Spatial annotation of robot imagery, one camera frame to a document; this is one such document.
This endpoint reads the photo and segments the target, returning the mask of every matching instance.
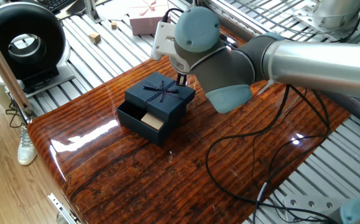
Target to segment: blue gift box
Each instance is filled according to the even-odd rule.
[[[176,86],[175,81],[154,72],[143,81],[130,87],[124,94],[125,101],[118,107],[121,125],[160,145],[184,117],[187,104],[195,97],[195,90]],[[150,113],[164,121],[155,129],[141,121]]]
[[[177,86],[175,81],[154,72],[126,90],[124,100],[143,108],[163,121],[182,113],[182,108],[195,97],[195,90]]]

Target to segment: pink box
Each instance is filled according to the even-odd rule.
[[[157,24],[167,10],[167,0],[133,0],[129,13],[132,34],[155,34]]]

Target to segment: wooden floor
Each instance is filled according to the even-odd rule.
[[[17,162],[21,130],[9,121],[0,105],[0,223],[55,223],[57,210],[47,195],[62,195],[38,157],[29,166]]]

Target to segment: blue ribbon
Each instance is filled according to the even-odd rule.
[[[166,95],[169,95],[171,97],[174,97],[176,99],[184,101],[183,98],[173,94],[173,93],[178,93],[178,90],[169,90],[169,88],[175,84],[175,81],[172,81],[167,86],[165,86],[165,82],[163,80],[160,81],[160,86],[157,86],[147,80],[143,80],[143,82],[150,85],[150,86],[144,86],[145,90],[157,91],[157,93],[155,93],[150,98],[145,100],[145,102],[144,102],[145,108],[147,108],[148,102],[154,100],[155,98],[157,98],[160,95],[161,95],[161,97],[160,97],[159,103],[162,103],[164,101]]]

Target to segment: keyboard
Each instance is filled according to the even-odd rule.
[[[38,2],[41,3],[50,12],[55,14],[59,12],[60,9],[75,1],[76,0],[39,0]]]

